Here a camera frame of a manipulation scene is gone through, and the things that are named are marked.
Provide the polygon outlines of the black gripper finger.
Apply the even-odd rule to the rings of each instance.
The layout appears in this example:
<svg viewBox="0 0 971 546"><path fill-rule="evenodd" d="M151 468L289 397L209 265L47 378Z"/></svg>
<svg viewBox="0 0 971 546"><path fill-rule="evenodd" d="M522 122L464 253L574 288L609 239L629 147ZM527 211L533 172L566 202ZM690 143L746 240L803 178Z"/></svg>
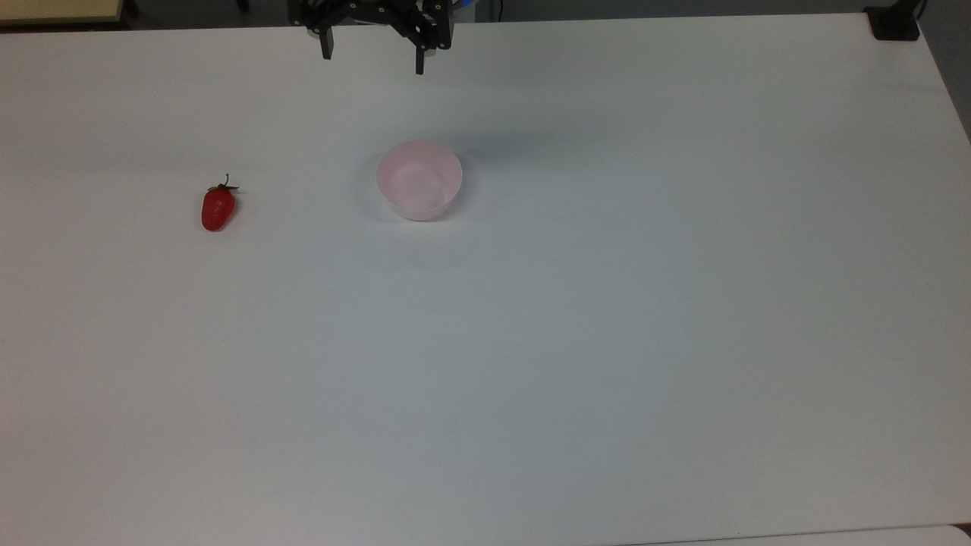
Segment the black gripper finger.
<svg viewBox="0 0 971 546"><path fill-rule="evenodd" d="M447 51L454 34L452 1L388 1L388 24L416 49L415 72L423 75L426 56L441 49Z"/></svg>
<svg viewBox="0 0 971 546"><path fill-rule="evenodd" d="M330 17L307 17L304 21L306 30L313 37L318 38L320 51L325 60L330 60L334 52L333 22Z"/></svg>

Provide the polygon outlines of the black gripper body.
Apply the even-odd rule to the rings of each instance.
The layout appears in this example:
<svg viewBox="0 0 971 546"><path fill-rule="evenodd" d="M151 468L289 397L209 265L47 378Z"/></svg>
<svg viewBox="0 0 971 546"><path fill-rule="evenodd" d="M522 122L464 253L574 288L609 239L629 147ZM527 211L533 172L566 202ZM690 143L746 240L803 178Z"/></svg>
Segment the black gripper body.
<svg viewBox="0 0 971 546"><path fill-rule="evenodd" d="M424 27L426 17L417 1L289 1L292 27L336 27L345 20L364 24Z"/></svg>

